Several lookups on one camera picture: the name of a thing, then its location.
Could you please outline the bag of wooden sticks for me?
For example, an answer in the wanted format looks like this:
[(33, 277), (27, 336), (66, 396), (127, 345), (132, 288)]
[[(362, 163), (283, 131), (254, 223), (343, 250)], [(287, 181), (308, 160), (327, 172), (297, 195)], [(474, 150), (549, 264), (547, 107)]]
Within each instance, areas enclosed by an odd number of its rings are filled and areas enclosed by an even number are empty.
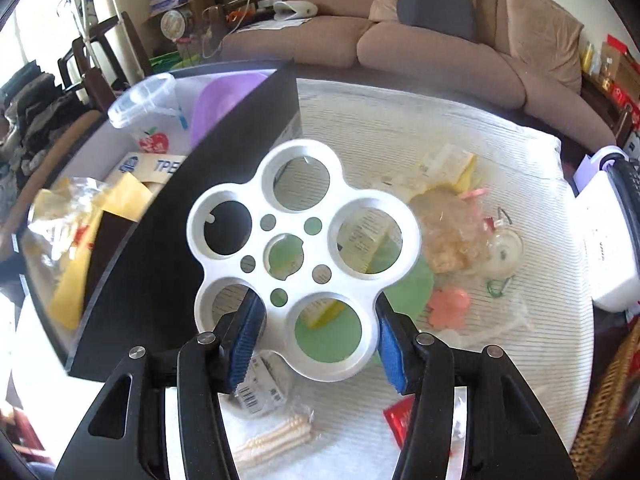
[(276, 428), (247, 440), (232, 452), (236, 468), (258, 466), (308, 443), (314, 437), (313, 421), (311, 415), (294, 414)]

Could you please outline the green plastic plate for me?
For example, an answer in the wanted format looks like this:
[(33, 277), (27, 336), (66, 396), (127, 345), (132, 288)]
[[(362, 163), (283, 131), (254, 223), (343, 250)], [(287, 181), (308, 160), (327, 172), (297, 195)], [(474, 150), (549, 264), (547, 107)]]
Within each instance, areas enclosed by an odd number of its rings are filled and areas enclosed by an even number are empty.
[[(386, 270), (399, 255), (399, 237), (395, 228), (384, 235), (341, 234), (337, 249), (352, 269), (375, 274)], [(299, 270), (303, 262), (303, 244), (292, 236), (281, 237), (272, 246), (267, 269), (281, 281)], [(424, 259), (384, 294), (397, 312), (418, 318), (431, 297), (434, 275)], [(358, 315), (348, 304), (327, 299), (308, 304), (296, 321), (295, 338), (306, 356), (318, 362), (333, 363), (348, 358), (361, 339)]]

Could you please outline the white flower-shaped egg tray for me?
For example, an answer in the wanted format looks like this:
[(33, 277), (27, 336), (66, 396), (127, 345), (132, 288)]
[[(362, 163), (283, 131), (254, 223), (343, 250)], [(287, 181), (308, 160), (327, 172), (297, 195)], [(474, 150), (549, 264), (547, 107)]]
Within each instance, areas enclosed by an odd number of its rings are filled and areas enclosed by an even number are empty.
[[(293, 210), (277, 199), (274, 182), (289, 162), (299, 158), (312, 158), (326, 168), (329, 186), (318, 204)], [(205, 239), (206, 226), (221, 222), (214, 215), (215, 208), (225, 203), (237, 203), (250, 215), (245, 242), (229, 255), (210, 248)], [(341, 226), (360, 209), (381, 211), (398, 227), (398, 258), (382, 272), (357, 271), (338, 251)], [(386, 287), (409, 273), (421, 251), (420, 228), (405, 203), (374, 188), (348, 185), (337, 154), (326, 144), (305, 139), (285, 142), (270, 151), (248, 182), (217, 184), (203, 192), (186, 220), (186, 239), (204, 271), (194, 300), (198, 330), (214, 328), (217, 295), (227, 286), (242, 285), (266, 308), (257, 350), (277, 353), (298, 374), (316, 382), (341, 382), (366, 366), (380, 340), (375, 301)], [(308, 304), (328, 299), (351, 307), (361, 327), (358, 346), (334, 363), (307, 356), (294, 334)]]

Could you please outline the clear bag of gold items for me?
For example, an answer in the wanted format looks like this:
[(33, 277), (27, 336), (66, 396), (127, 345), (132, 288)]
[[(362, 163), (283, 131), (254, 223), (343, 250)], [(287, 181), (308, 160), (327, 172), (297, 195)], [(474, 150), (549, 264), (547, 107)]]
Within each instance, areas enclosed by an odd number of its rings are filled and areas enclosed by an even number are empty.
[(435, 274), (469, 270), (488, 258), (489, 230), (477, 204), (448, 188), (409, 200), (422, 235), (422, 255)]

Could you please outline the wicker basket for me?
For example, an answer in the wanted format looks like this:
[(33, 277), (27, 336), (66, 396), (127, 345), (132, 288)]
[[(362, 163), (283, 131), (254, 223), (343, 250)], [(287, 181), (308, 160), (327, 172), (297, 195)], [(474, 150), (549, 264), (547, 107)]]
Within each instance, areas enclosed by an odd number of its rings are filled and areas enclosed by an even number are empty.
[(581, 479), (639, 477), (639, 321), (594, 384), (570, 459)]

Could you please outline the black storage box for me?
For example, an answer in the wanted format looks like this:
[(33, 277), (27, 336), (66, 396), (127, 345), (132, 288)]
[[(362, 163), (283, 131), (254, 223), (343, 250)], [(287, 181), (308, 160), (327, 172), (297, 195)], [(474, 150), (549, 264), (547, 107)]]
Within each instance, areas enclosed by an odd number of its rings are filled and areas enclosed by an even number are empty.
[(262, 158), (285, 139), (300, 136), (295, 66), (283, 61), (248, 61), (200, 65), (176, 70), (178, 102), (186, 113), (211, 82), (223, 76), (265, 75), (198, 145), (189, 133), (169, 137), (171, 153), (183, 154), (169, 171), (168, 183), (138, 223), (114, 220), (111, 245), (78, 330), (68, 332), (47, 314), (53, 282), (36, 255), (36, 239), (20, 241), (26, 282), (44, 331), (41, 349), (27, 353), (37, 363), (64, 375), (103, 382), (136, 344), (153, 351), (178, 347), (195, 332), (193, 303), (203, 271), (186, 241), (186, 219), (211, 186), (243, 183), (254, 176)]

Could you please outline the pink flower-shaped piece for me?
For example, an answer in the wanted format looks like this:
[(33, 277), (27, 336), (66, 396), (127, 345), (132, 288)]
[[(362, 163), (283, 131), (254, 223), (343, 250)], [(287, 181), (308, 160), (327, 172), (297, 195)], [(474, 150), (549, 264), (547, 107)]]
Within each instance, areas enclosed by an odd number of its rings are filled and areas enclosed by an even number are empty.
[(462, 288), (446, 286), (432, 292), (427, 307), (430, 309), (428, 322), (436, 330), (462, 330), (471, 298)]

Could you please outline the white striped table cloth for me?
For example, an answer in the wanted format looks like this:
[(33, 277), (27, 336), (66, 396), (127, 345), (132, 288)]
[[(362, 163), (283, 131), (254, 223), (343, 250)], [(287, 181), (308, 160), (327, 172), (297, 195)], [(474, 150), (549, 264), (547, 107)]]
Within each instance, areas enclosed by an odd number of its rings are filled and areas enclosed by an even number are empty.
[(273, 146), (267, 124), (277, 102), (298, 106), (294, 131), (333, 148), (357, 188), (387, 184), (414, 199), (479, 190), (480, 214), (510, 216), (524, 246), (510, 282), (488, 292), (480, 259), (461, 270), (436, 269), (438, 286), (462, 288), (471, 299), (463, 325), (442, 334), (463, 349), (503, 346), (572, 444), (587, 401), (593, 320), (560, 141), (459, 103), (300, 80), (295, 92), (271, 90), (230, 130), (221, 144), (228, 180), (248, 180)]

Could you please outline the yellow plastic bag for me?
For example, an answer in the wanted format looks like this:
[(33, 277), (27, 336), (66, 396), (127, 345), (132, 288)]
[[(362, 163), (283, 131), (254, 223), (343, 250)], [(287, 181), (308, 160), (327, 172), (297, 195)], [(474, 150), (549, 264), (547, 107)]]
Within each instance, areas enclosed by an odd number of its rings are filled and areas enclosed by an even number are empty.
[(54, 293), (47, 314), (66, 330), (77, 330), (94, 240), (108, 212), (128, 221), (142, 217), (152, 191), (129, 172), (115, 183), (93, 178), (65, 178), (36, 195), (27, 229), (35, 235), (37, 252), (53, 271)]

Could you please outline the clear lidded plastic tub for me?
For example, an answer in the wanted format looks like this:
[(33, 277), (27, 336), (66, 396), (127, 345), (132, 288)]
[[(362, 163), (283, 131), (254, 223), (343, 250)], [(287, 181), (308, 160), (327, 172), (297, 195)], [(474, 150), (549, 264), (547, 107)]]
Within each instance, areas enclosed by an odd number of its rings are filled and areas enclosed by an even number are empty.
[(169, 135), (188, 128), (171, 73), (149, 76), (125, 91), (110, 106), (111, 125), (125, 130), (142, 152), (169, 153)]

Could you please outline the green shopping bag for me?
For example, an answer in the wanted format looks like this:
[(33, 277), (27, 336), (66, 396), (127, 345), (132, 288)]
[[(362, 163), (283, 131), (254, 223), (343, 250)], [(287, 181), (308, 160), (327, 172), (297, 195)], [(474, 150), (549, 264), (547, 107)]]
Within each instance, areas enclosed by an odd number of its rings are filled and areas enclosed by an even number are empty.
[(161, 74), (172, 70), (182, 70), (201, 63), (201, 55), (194, 54), (183, 58), (178, 51), (169, 52), (150, 59), (152, 73)]

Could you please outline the dark wooden chair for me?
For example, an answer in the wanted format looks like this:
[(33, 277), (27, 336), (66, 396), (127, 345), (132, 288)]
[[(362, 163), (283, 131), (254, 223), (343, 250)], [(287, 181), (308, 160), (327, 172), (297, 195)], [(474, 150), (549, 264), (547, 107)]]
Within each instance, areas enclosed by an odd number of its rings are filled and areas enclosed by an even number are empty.
[(125, 37), (132, 47), (134, 62), (142, 70), (142, 78), (151, 76), (153, 70), (150, 59), (127, 12), (122, 12), (120, 18), (112, 16), (89, 29), (89, 44), (91, 47), (98, 47), (96, 59), (106, 64), (107, 74), (93, 61), (89, 48), (81, 37), (76, 38), (66, 55), (58, 59), (63, 91), (68, 93), (84, 90), (90, 105), (103, 113), (131, 86), (106, 36), (117, 25), (124, 26)]

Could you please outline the round white clock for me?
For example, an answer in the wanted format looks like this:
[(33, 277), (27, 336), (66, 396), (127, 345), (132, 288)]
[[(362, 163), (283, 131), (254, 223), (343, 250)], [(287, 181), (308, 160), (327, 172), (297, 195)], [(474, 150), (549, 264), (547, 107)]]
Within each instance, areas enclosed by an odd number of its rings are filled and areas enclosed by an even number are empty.
[(189, 9), (169, 10), (160, 19), (160, 31), (170, 41), (178, 41), (189, 37), (193, 25), (193, 13)]

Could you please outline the brown sofa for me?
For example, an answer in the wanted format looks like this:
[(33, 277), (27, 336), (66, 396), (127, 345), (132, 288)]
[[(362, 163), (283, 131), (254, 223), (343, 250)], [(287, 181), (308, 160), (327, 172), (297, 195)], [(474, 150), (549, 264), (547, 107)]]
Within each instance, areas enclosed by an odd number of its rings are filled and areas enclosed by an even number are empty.
[(611, 145), (582, 97), (582, 23), (553, 0), (283, 0), (317, 13), (224, 38), (226, 61), (291, 60), (331, 78), (446, 96), (579, 144)]

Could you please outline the dark blue lumbar cushion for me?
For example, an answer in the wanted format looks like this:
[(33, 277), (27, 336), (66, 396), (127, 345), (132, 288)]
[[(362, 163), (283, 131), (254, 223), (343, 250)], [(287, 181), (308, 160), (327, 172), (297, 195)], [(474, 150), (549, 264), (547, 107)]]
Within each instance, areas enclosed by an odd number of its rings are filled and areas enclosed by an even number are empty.
[(472, 0), (397, 0), (398, 21), (477, 42), (478, 27)]

